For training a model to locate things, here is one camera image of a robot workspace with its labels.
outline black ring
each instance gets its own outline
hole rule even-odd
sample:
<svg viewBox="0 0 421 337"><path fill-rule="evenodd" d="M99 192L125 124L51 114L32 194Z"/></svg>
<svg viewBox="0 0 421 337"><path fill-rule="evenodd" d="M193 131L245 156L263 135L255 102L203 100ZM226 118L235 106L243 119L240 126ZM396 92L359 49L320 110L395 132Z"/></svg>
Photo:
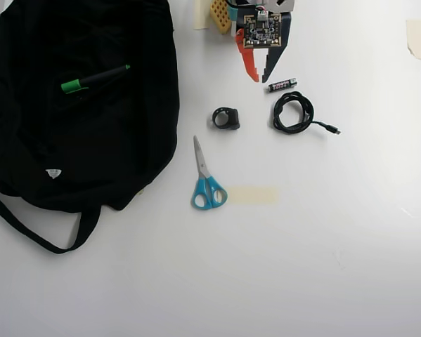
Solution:
<svg viewBox="0 0 421 337"><path fill-rule="evenodd" d="M224 112L228 115L228 121L224 125L218 125L216 123L216 118L219 114ZM236 109L231 109L229 107L220 107L219 109L215 110L213 113L213 124L221 130L227 130L228 128L230 130L237 130L240 128L240 120L238 119L238 111Z"/></svg>

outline backpack strap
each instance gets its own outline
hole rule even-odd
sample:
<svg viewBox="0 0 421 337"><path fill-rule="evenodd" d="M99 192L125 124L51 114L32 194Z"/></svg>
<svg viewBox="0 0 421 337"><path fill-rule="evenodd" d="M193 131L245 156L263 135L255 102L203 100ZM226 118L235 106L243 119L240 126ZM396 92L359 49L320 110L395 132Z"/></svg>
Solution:
<svg viewBox="0 0 421 337"><path fill-rule="evenodd" d="M7 221L13 228L15 228L21 234L29 237L43 248L48 249L49 251L52 251L56 254L63 254L67 253L68 251L74 251L75 249L78 249L80 246L82 246L85 243L85 241L89 238L90 234L94 231L96 224L99 221L100 215L101 207L95 209L88 209L82 212L76 241L74 242L71 248L62 249L58 248L57 246L54 246L51 242L46 241L45 239L31 231L29 228L24 226L0 200L0 216L5 221Z"/></svg>

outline scissors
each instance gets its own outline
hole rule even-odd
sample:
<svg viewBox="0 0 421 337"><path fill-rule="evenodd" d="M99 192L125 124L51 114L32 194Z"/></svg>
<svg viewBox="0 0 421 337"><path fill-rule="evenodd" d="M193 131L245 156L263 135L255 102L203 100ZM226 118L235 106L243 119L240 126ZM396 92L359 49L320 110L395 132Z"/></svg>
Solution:
<svg viewBox="0 0 421 337"><path fill-rule="evenodd" d="M207 210L215 209L217 207L223 206L228 198L228 194L225 189L216 182L212 177L209 170L207 170L207 165L205 164L204 155L202 154L201 145L195 136L193 138L195 143L195 154L197 162L197 171L199 172L199 180L196 184L195 194L193 195L193 206L197 209ZM221 193L222 200L217 201L216 196L218 193ZM197 197L204 197L205 205L199 206L196 204Z"/></svg>

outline green marker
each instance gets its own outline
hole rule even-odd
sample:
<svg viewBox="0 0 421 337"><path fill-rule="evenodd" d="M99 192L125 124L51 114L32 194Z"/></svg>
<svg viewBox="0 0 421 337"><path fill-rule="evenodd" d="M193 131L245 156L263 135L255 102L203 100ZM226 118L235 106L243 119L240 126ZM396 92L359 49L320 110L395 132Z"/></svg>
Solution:
<svg viewBox="0 0 421 337"><path fill-rule="evenodd" d="M101 72L100 74L87 77L85 79L75 79L62 84L62 90L64 93L75 93L76 91L90 89L90 86L96 85L98 83L108 81L109 79L123 74L127 70L131 69L130 65L124 65L116 69L108 70L107 72Z"/></svg>

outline blue scissor handle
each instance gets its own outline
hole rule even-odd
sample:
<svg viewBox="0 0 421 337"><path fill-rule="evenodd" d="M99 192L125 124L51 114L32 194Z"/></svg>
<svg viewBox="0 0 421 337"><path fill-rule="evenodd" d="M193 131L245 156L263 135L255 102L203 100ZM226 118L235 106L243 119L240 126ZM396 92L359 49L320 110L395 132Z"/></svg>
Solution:
<svg viewBox="0 0 421 337"><path fill-rule="evenodd" d="M209 197L209 191L207 189L207 184L210 187L210 197ZM223 195L223 200L221 202L218 202L215 199L215 192L220 191ZM204 206L199 206L196 204L196 198L198 196L202 195L205 200ZM209 177L208 179L200 178L196 183L196 190L195 194L193 195L193 206L197 209L207 210L207 209L215 209L217 207L223 206L228 198L228 194L225 189L220 186L216 182L216 180L213 177Z"/></svg>
<svg viewBox="0 0 421 337"><path fill-rule="evenodd" d="M222 186L220 184L218 184L216 182L215 178L213 178L213 177L209 177L207 179L207 183L209 184L210 192L212 193L211 200L212 200L213 208L215 209L216 207L223 206L226 203L227 198L228 198L228 194L227 194L226 190L223 189ZM218 202L215 199L215 192L218 192L218 191L220 191L220 193L223 195L223 200L221 202Z"/></svg>
<svg viewBox="0 0 421 337"><path fill-rule="evenodd" d="M202 195L204 197L205 200L205 205L204 206L199 206L198 204L196 204L196 198L199 197L200 195ZM205 179L199 178L199 180L196 183L196 190L195 190L195 194L193 195L193 205L197 208L197 209L202 209L202 210L206 210L206 209L212 209L212 202L209 199L209 195L207 194L207 186L205 185Z"/></svg>

